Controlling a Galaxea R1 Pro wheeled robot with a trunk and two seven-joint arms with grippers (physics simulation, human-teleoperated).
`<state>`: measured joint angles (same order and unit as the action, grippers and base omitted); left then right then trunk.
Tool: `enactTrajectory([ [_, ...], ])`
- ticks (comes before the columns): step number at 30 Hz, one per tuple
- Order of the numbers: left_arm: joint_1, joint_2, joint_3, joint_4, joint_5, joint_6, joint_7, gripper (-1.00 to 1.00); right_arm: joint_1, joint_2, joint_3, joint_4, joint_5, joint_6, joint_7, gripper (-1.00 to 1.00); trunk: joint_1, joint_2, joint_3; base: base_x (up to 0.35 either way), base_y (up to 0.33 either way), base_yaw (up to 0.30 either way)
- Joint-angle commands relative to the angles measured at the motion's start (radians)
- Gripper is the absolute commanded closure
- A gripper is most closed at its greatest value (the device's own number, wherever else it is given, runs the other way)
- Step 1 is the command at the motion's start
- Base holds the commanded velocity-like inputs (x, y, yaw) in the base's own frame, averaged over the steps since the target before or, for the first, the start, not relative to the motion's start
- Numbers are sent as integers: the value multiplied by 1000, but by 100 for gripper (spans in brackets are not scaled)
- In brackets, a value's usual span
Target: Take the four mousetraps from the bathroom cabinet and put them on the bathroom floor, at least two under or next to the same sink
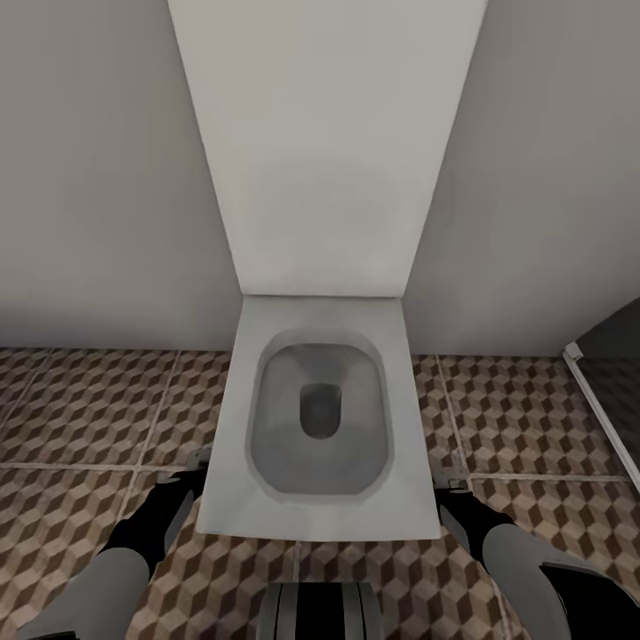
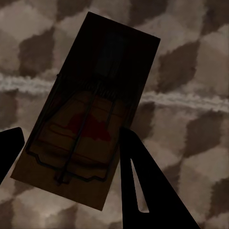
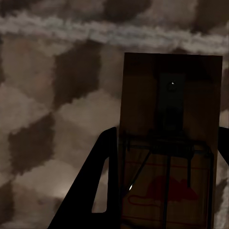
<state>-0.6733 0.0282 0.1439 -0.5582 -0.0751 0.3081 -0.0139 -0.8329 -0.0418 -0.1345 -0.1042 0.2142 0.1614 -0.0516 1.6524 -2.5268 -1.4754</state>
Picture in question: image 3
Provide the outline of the mousetrap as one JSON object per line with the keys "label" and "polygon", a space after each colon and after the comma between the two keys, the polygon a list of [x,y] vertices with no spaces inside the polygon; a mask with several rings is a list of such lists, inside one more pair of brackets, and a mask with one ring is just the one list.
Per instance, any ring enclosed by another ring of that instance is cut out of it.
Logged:
{"label": "mousetrap", "polygon": [[125,52],[120,229],[214,229],[222,61]]}

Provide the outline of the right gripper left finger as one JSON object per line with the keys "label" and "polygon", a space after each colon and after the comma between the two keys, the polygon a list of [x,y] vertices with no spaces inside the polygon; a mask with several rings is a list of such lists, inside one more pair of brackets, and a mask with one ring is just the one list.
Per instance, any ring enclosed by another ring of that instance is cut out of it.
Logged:
{"label": "right gripper left finger", "polygon": [[[120,229],[116,127],[93,146],[48,229]],[[107,210],[91,213],[105,159],[109,157]]]}

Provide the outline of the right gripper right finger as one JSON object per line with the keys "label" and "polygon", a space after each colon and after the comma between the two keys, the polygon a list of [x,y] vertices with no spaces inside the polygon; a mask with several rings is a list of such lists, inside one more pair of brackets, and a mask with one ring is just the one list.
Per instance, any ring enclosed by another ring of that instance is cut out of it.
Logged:
{"label": "right gripper right finger", "polygon": [[218,151],[229,165],[229,129],[219,126]]}

